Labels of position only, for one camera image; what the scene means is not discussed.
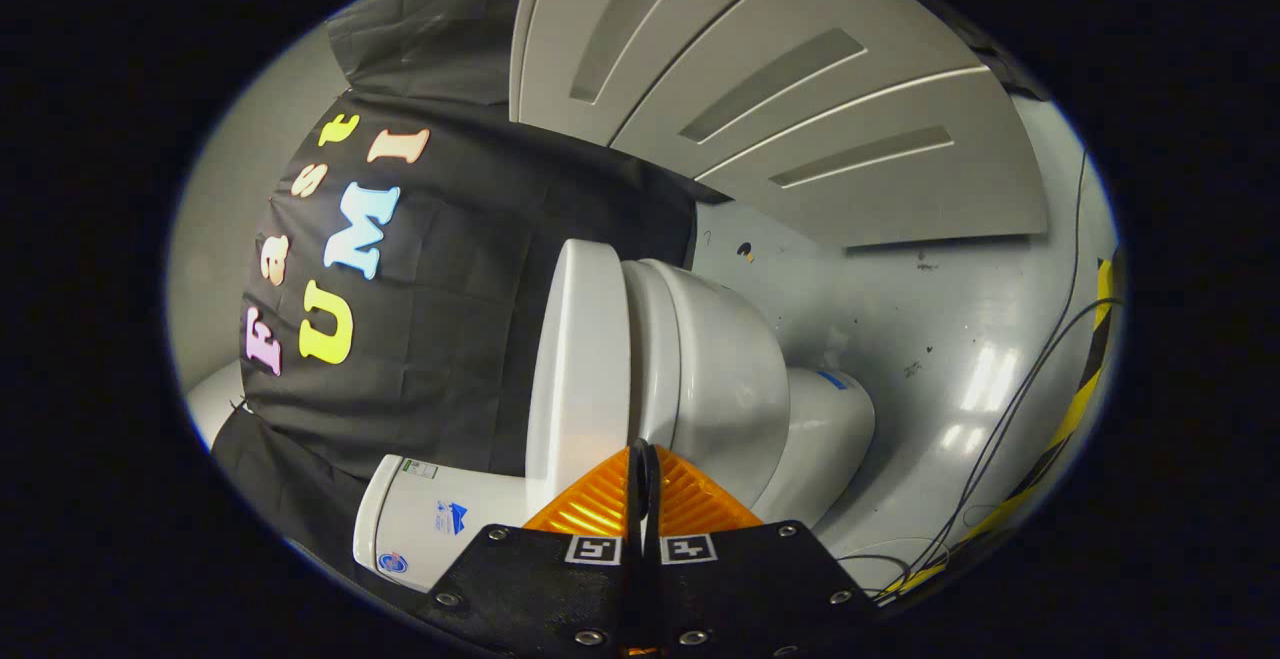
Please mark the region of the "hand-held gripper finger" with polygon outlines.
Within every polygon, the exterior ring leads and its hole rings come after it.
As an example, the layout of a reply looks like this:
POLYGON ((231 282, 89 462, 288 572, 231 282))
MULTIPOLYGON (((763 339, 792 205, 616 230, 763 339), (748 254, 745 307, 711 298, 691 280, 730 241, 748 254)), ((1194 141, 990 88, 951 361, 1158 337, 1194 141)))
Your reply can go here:
POLYGON ((795 520, 767 523, 707 475, 645 448, 645 584, 663 655, 820 655, 869 628, 867 596, 795 520))
POLYGON ((415 608, 477 655, 625 655, 644 623, 637 470, 625 448, 525 523, 485 523, 415 608))

